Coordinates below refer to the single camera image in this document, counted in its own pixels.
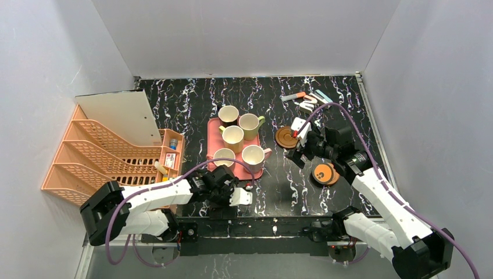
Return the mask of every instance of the marble tabletop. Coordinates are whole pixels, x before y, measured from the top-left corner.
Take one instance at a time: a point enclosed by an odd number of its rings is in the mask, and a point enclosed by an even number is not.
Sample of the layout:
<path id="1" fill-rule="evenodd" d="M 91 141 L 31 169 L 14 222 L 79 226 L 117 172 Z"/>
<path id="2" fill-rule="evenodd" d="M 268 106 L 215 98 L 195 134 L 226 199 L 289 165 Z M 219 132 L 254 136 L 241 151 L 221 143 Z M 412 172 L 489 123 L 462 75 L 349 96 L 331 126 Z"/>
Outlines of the marble tabletop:
<path id="1" fill-rule="evenodd" d="M 344 179 L 332 187 L 319 188 L 309 180 L 310 170 L 322 159 L 307 161 L 300 169 L 285 158 L 287 151 L 276 144 L 277 129 L 290 126 L 295 117 L 306 118 L 298 103 L 282 102 L 280 96 L 300 91 L 321 90 L 344 106 L 363 134 L 366 144 L 383 169 L 370 119 L 355 76 L 326 77 L 262 77 L 262 78 L 191 78 L 141 80 L 159 128 L 170 128 L 183 134 L 185 151 L 183 170 L 189 170 L 206 160 L 207 123 L 217 117 L 222 105 L 234 105 L 240 114 L 265 116 L 259 131 L 260 145 L 271 148 L 273 154 L 264 165 L 263 176 L 252 190 L 251 206 L 240 206 L 241 216 L 306 216 L 330 215 L 352 205 L 367 215 L 377 215 L 366 198 Z M 348 123 L 337 108 L 322 111 L 315 117 L 322 127 Z M 358 138 L 356 146 L 361 147 Z M 180 206 L 179 216 L 207 216 L 207 202 Z"/>

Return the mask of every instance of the orange organizer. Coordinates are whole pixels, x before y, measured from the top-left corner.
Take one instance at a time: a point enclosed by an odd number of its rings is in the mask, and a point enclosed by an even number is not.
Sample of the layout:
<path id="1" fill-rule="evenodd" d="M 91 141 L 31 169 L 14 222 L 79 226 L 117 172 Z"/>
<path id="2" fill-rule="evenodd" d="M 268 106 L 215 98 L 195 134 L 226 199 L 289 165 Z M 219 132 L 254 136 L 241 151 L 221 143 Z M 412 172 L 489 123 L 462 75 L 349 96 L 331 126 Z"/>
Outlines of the orange organizer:
<path id="1" fill-rule="evenodd" d="M 81 206 L 111 180 L 124 186 L 161 182 L 163 175 L 154 162 L 164 164 L 168 153 L 176 155 L 174 166 L 167 167 L 168 177 L 177 177 L 184 138 L 169 129 L 160 133 L 161 146 L 135 146 L 96 120 L 87 119 L 77 105 L 41 189 Z M 170 139 L 178 141 L 176 150 L 169 147 Z"/>

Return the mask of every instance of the mug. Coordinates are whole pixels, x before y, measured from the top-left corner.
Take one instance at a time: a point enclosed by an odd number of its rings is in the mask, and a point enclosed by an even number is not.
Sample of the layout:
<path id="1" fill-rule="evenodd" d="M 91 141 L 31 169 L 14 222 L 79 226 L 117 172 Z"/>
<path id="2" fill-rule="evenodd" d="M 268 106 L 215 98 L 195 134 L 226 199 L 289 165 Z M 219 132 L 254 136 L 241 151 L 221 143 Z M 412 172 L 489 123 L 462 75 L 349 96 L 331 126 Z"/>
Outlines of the mug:
<path id="1" fill-rule="evenodd" d="M 221 126 L 230 127 L 238 125 L 240 112 L 234 106 L 222 107 L 217 115 L 219 116 L 219 121 L 221 121 Z"/>
<path id="2" fill-rule="evenodd" d="M 234 153 L 240 153 L 243 150 L 243 130 L 238 126 L 224 128 L 219 127 L 219 132 L 223 134 L 224 146 L 231 149 Z"/>
<path id="3" fill-rule="evenodd" d="M 245 133 L 245 140 L 251 141 L 259 134 L 260 126 L 265 122 L 265 117 L 247 113 L 242 115 L 239 120 L 240 127 Z"/>
<path id="4" fill-rule="evenodd" d="M 262 149 L 258 145 L 248 145 L 241 152 L 243 162 L 248 165 L 253 173 L 258 173 L 262 169 L 262 164 L 272 154 L 270 148 Z"/>
<path id="5" fill-rule="evenodd" d="M 236 159 L 234 152 L 228 148 L 221 148 L 218 151 L 216 151 L 213 156 L 211 156 L 210 154 L 207 154 L 206 157 L 207 157 L 207 160 L 218 159 L 218 158 Z M 217 167 L 219 167 L 220 165 L 223 164 L 232 170 L 232 169 L 234 169 L 234 163 L 235 162 L 224 160 L 224 161 L 214 161 L 213 163 Z"/>

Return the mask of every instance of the pink tray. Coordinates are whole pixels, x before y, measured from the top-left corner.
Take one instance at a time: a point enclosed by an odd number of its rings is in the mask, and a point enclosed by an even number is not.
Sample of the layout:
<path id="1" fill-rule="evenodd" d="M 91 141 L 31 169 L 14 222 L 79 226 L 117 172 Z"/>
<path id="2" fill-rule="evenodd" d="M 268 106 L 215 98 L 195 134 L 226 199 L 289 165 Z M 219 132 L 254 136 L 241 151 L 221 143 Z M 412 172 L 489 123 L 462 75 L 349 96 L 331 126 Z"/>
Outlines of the pink tray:
<path id="1" fill-rule="evenodd" d="M 219 149 L 224 148 L 223 137 L 221 136 L 221 133 L 219 133 L 219 126 L 221 126 L 219 118 L 212 118 L 207 123 L 207 154 L 210 154 L 211 156 L 214 155 L 214 153 Z M 244 141 L 243 148 L 247 147 L 248 145 L 260 145 L 259 135 L 257 135 L 252 141 Z M 243 162 L 243 159 L 241 158 L 241 152 L 236 154 L 236 159 Z M 213 170 L 215 168 L 216 165 L 214 163 L 209 163 L 207 165 L 208 170 Z M 252 175 L 248 171 L 246 171 L 245 168 L 240 164 L 234 164 L 233 173 L 240 180 L 252 179 Z M 255 173 L 253 176 L 255 176 L 255 179 L 257 179 L 262 176 L 262 174 L 263 169 L 260 170 L 258 173 Z"/>

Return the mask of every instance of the mug handle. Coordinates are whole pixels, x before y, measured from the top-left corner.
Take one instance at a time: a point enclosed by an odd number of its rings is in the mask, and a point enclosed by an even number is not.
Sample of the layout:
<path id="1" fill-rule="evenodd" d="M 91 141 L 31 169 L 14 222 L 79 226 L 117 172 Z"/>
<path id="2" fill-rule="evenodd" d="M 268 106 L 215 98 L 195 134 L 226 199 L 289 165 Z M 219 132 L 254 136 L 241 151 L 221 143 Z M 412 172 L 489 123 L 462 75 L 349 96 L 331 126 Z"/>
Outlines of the mug handle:
<path id="1" fill-rule="evenodd" d="M 270 155 L 272 154 L 272 149 L 270 149 L 270 148 L 264 149 L 263 154 L 265 156 L 265 159 L 267 160 L 270 157 Z"/>
<path id="2" fill-rule="evenodd" d="M 264 116 L 259 116 L 259 125 L 257 126 L 257 128 L 260 127 L 260 126 L 262 126 L 262 124 L 264 122 L 265 122 L 265 117 Z"/>

